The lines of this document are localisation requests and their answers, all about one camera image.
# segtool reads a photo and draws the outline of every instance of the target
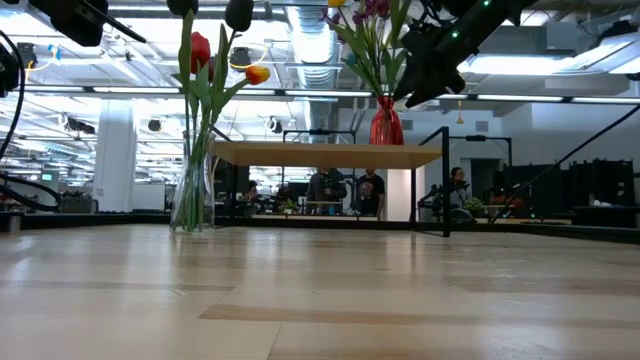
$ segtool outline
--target ceiling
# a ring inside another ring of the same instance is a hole
[[[236,39],[234,47],[247,47],[253,61],[260,61],[267,66],[272,77],[259,88],[296,89],[302,87],[300,69],[333,67],[340,69],[334,87],[336,89],[361,89],[361,82],[340,62],[335,59],[329,64],[303,64],[299,54],[293,49],[291,27],[281,21],[286,19],[286,7],[293,1],[272,1],[273,16],[265,20],[254,20],[251,29]],[[295,4],[322,4],[322,1],[295,2]],[[141,87],[176,87],[179,84],[171,77],[177,73],[177,52],[181,23],[167,11],[158,11],[165,6],[164,0],[111,0],[110,13],[122,23],[129,26],[147,39],[141,44],[119,33],[110,27],[104,28],[103,41],[99,47],[83,48],[56,32],[37,11],[27,7],[0,7],[2,29],[14,42],[33,43],[38,64],[29,74],[30,85],[74,85],[74,86],[141,86]],[[201,6],[224,5],[224,1],[201,1]],[[629,0],[590,0],[586,1],[550,1],[540,0],[532,9],[523,13],[525,26],[542,26],[548,22],[573,23],[576,19],[587,19],[620,11],[633,11],[637,1]],[[320,6],[317,9],[320,17]],[[264,12],[264,5],[256,3],[256,12]],[[412,5],[412,12],[420,13],[420,6]],[[223,21],[219,11],[201,12],[195,22],[194,31],[201,32],[210,39],[213,49],[217,47],[218,29]],[[577,36],[584,41],[593,39],[582,30],[574,29]],[[52,48],[60,52],[60,59],[55,59]],[[491,94],[536,94],[536,95],[616,95],[628,89],[628,81],[624,75],[591,74],[579,77],[562,77],[539,75],[491,75],[464,73],[467,81],[466,92]],[[230,70],[227,85],[233,85],[243,74]],[[15,107],[15,94],[0,103],[0,133],[8,130]],[[136,117],[140,121],[138,146],[138,177],[149,179],[149,161],[167,169],[159,179],[174,181],[182,152],[180,143],[184,126],[183,101],[174,98],[134,98]],[[308,103],[298,99],[233,100],[224,109],[216,127],[234,140],[247,141],[281,141],[268,129],[270,119],[281,122],[283,128],[290,130],[306,130],[309,127]],[[339,101],[336,106],[352,108],[353,101]],[[459,104],[456,101],[440,101],[423,109],[425,116],[456,112]],[[498,116],[502,103],[466,102],[465,110],[493,112],[489,116]],[[78,134],[65,130],[64,114],[93,126],[99,131],[101,99],[68,95],[46,96],[28,93],[25,98],[23,116],[16,131],[7,159],[3,159],[5,169],[23,169],[27,167],[49,167],[56,163],[64,168],[81,168],[84,177],[68,176],[69,183],[81,184],[89,181],[95,158],[95,136],[82,135],[83,141],[74,140]],[[150,131],[147,127],[150,120],[160,120],[162,130]],[[348,129],[352,116],[338,119],[330,126],[335,129]],[[366,136],[367,126],[360,131]],[[38,141],[21,141],[19,136],[39,137]],[[25,159],[35,157],[34,161]]]

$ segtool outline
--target flower bouquet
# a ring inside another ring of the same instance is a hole
[[[213,182],[209,181],[213,172],[210,161],[213,126],[238,90],[248,84],[263,83],[269,79],[270,73],[265,67],[250,66],[244,80],[225,89],[229,50],[236,32],[247,31],[251,26],[253,0],[231,0],[227,4],[225,22],[233,32],[228,37],[224,24],[220,25],[218,53],[214,57],[211,57],[209,40],[197,32],[192,33],[198,1],[168,0],[168,5],[174,14],[183,17],[178,52],[180,73],[174,77],[184,90],[186,115],[185,157],[174,195],[171,229],[175,231],[180,227],[186,232],[202,231],[207,188],[213,194]]]
[[[342,11],[345,3],[346,0],[329,0],[329,7],[337,8],[338,12],[330,15],[327,9],[323,11],[323,19],[338,34],[338,39],[351,48],[352,54],[343,61],[378,99],[379,110],[371,123],[369,143],[404,145],[402,123],[393,110],[393,93],[398,71],[407,56],[406,50],[396,51],[396,48],[411,0],[356,2],[353,26]]]

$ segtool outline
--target black cable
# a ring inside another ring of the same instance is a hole
[[[9,128],[9,132],[7,133],[7,137],[4,139],[4,142],[2,143],[2,148],[0,148],[0,161],[2,161],[2,158],[4,157],[4,154],[7,151],[7,147],[9,146],[9,143],[11,142],[11,138],[13,137],[13,133],[16,130],[16,126],[18,126],[18,120],[20,119],[20,113],[22,112],[22,103],[24,102],[24,88],[25,88],[25,85],[26,85],[26,82],[27,82],[27,77],[26,77],[26,74],[25,74],[26,71],[25,71],[25,68],[24,68],[24,62],[22,60],[22,56],[20,56],[20,52],[18,51],[18,48],[16,47],[16,45],[11,41],[11,39],[9,39],[9,37],[2,30],[0,30],[0,36],[5,39],[5,41],[11,47],[11,50],[13,50],[13,53],[16,55],[16,58],[18,59],[18,65],[20,67],[20,92],[18,93],[18,104],[16,105],[16,112],[13,115],[13,121],[11,122],[11,127]],[[47,194],[53,196],[53,198],[56,201],[56,205],[54,205],[54,206],[43,205],[43,204],[37,203],[37,202],[27,198],[27,197],[24,197],[24,196],[18,194],[17,192],[11,190],[9,187],[7,187],[5,185],[0,185],[0,193],[9,196],[12,199],[17,200],[21,204],[24,204],[24,205],[26,205],[26,206],[28,206],[28,207],[30,207],[32,209],[40,210],[40,211],[58,211],[58,210],[60,210],[60,204],[62,203],[62,197],[56,191],[53,191],[53,190],[49,189],[46,186],[43,186],[43,185],[40,185],[40,184],[37,184],[37,183],[34,183],[34,182],[30,182],[30,181],[26,181],[26,180],[23,180],[23,179],[20,179],[20,178],[7,176],[7,175],[1,174],[1,173],[0,173],[0,179],[4,179],[5,181],[11,181],[11,182],[15,182],[15,183],[18,183],[18,184],[31,186],[31,187],[34,187],[36,189],[40,189],[40,190],[46,192]]]
[[[607,126],[606,128],[600,130],[597,134],[593,135],[592,137],[590,137],[589,139],[587,139],[587,141],[583,142],[582,144],[580,144],[580,146],[578,146],[577,148],[573,149],[571,152],[569,152],[567,155],[565,155],[562,159],[556,161],[555,164],[549,166],[548,168],[544,169],[544,171],[542,171],[540,174],[538,174],[536,177],[534,177],[532,180],[530,180],[529,182],[527,182],[526,184],[522,185],[518,190],[516,190],[515,194],[513,194],[511,196],[511,200],[509,200],[509,202],[507,204],[505,204],[502,209],[500,209],[500,211],[498,211],[496,213],[496,215],[491,218],[489,220],[490,224],[493,224],[496,222],[496,220],[498,219],[498,217],[500,217],[504,212],[506,212],[507,210],[509,210],[509,206],[511,206],[511,204],[515,201],[516,197],[518,196],[518,194],[520,194],[520,192],[522,192],[524,189],[528,189],[529,186],[531,184],[533,184],[534,182],[536,182],[538,179],[540,179],[541,177],[543,177],[546,173],[548,173],[549,171],[555,169],[556,167],[560,166],[560,164],[562,164],[564,161],[566,161],[568,158],[572,157],[575,153],[577,153],[578,151],[582,150],[585,146],[589,145],[590,143],[592,143],[594,140],[596,140],[597,138],[599,138],[600,136],[604,135],[605,133],[607,133],[609,130],[615,128],[616,126],[620,125],[621,123],[623,123],[625,120],[627,120],[628,118],[631,117],[631,115],[635,114],[638,110],[640,110],[640,105],[634,107],[633,109],[631,109],[631,111],[629,111],[628,113],[626,113],[623,117],[621,117],[620,119],[616,120],[615,122],[613,122],[612,124],[610,124],[609,126]]]

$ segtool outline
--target wooden table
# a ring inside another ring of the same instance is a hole
[[[216,142],[214,152],[236,166],[417,169],[441,156],[439,148],[417,145]]]

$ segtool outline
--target man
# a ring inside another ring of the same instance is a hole
[[[308,201],[342,202],[347,196],[347,188],[344,185],[342,173],[334,168],[318,168],[318,172],[311,176],[309,189],[307,190]],[[317,209],[317,214],[331,214],[342,212],[341,205],[308,205],[307,213]]]
[[[366,169],[365,172],[366,175],[358,180],[360,213],[380,220],[385,201],[384,180],[376,174],[376,169]]]

